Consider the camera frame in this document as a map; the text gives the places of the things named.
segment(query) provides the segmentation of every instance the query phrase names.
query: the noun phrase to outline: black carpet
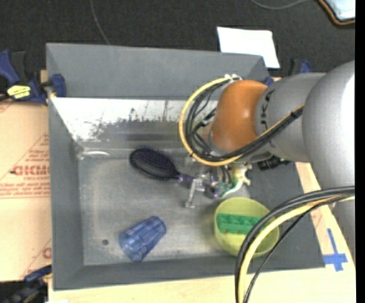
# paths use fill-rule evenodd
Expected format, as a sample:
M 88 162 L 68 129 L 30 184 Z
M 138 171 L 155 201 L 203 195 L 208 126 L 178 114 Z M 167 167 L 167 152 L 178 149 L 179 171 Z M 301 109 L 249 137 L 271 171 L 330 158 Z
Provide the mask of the black carpet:
M 281 64 L 274 76 L 288 75 L 292 58 L 324 72 L 355 59 L 355 26 L 334 25 L 315 1 L 272 11 L 249 0 L 93 0 L 93 9 L 115 45 L 217 51 L 217 26 L 272 30 Z M 0 51 L 25 51 L 32 73 L 45 68 L 46 42 L 107 43 L 90 0 L 0 0 Z M 0 91 L 5 87 L 0 76 Z M 0 300 L 17 286 L 0 285 Z

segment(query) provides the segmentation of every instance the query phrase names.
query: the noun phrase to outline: white paper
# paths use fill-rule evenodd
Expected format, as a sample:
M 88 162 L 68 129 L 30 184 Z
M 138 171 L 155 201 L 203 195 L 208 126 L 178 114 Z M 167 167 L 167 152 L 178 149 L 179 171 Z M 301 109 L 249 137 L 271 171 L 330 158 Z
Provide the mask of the white paper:
M 269 30 L 246 30 L 218 27 L 221 52 L 260 55 L 267 68 L 280 68 Z

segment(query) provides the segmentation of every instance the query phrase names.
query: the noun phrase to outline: blue tape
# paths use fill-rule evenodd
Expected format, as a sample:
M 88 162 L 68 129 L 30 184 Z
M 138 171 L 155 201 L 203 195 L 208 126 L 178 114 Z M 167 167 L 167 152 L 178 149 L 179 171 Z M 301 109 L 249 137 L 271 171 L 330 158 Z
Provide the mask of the blue tape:
M 333 264 L 335 271 L 342 271 L 344 270 L 342 263 L 347 263 L 346 255 L 338 253 L 335 240 L 333 239 L 332 230 L 330 228 L 328 228 L 328 235 L 333 247 L 333 254 L 323 255 L 323 261 L 325 264 Z

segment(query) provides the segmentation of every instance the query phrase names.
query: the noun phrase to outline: yellow bowl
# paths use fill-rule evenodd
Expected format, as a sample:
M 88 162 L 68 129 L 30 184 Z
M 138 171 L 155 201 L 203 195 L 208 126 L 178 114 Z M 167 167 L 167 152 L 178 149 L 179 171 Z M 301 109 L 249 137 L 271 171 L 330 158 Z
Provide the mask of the yellow bowl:
M 264 205 L 253 199 L 230 198 L 224 200 L 217 207 L 214 214 L 214 234 L 220 246 L 231 255 L 237 256 L 246 235 L 240 233 L 231 234 L 229 232 L 221 232 L 217 226 L 217 214 L 227 213 L 232 215 L 245 215 L 248 217 L 263 217 L 268 214 L 268 212 L 269 210 Z M 260 243 L 253 257 L 256 258 L 269 252 L 278 240 L 279 228 L 276 227 Z

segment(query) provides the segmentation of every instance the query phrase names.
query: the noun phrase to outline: cardboard sheet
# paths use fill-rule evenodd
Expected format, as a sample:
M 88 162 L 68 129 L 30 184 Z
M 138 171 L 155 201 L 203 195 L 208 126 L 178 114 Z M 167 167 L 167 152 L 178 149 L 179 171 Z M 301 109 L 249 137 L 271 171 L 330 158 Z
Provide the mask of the cardboard sheet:
M 0 282 L 50 264 L 47 108 L 0 102 Z

